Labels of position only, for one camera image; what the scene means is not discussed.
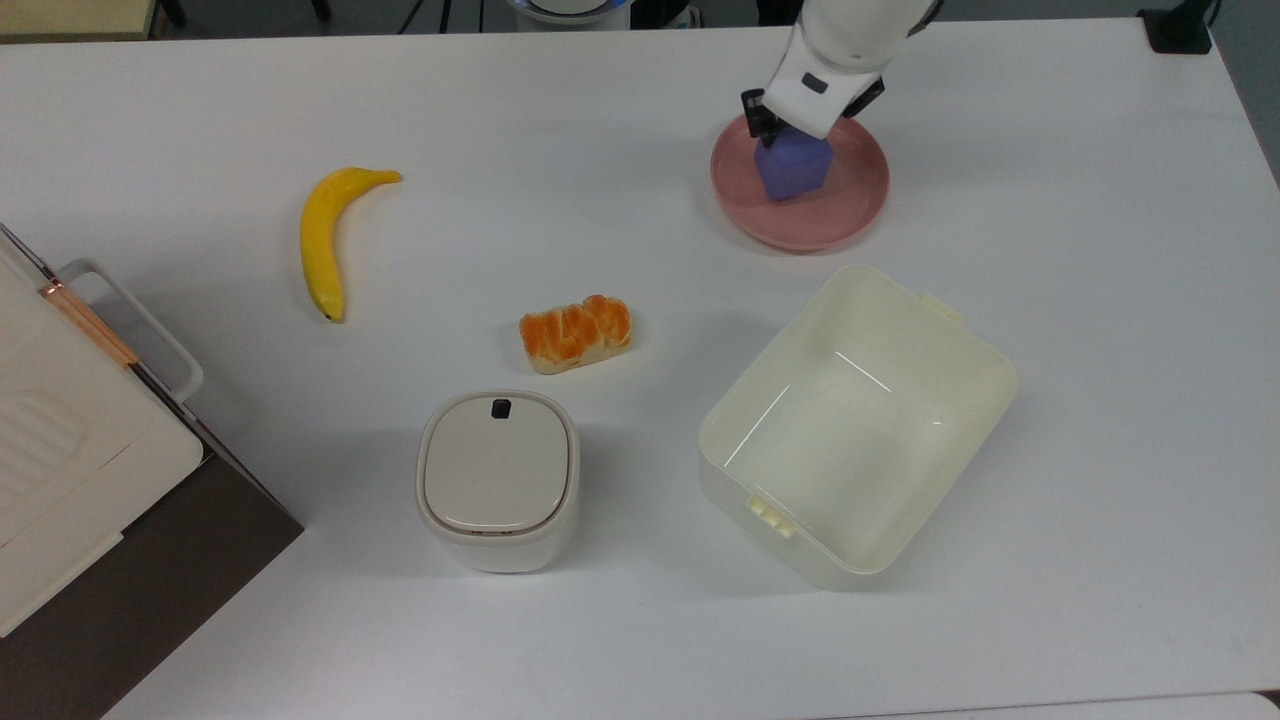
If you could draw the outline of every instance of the plastic box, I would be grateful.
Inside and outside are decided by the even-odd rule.
[[[703,421],[703,491],[820,588],[883,570],[1014,398],[1012,364],[961,322],[838,270]]]

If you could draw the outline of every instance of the white canister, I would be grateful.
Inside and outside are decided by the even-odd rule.
[[[577,430],[552,398],[462,395],[442,405],[422,433],[419,511],[477,570],[538,570],[573,534],[579,464]]]

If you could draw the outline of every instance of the purple block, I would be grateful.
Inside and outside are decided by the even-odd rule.
[[[755,167],[769,200],[787,200],[822,187],[835,152],[826,140],[783,128],[773,147],[755,146]]]

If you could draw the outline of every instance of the banana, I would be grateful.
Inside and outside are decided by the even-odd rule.
[[[342,322],[344,306],[338,258],[333,251],[338,218],[361,195],[379,184],[399,181],[401,174],[396,170],[343,168],[320,181],[302,208],[302,275],[316,307],[334,323]]]

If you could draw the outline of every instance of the plate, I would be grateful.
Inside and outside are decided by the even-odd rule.
[[[712,151],[712,186],[721,208],[748,234],[783,250],[823,250],[854,240],[884,206],[888,160],[872,133],[847,118],[828,138],[835,159],[822,188],[774,202],[755,168],[758,140],[739,117]]]

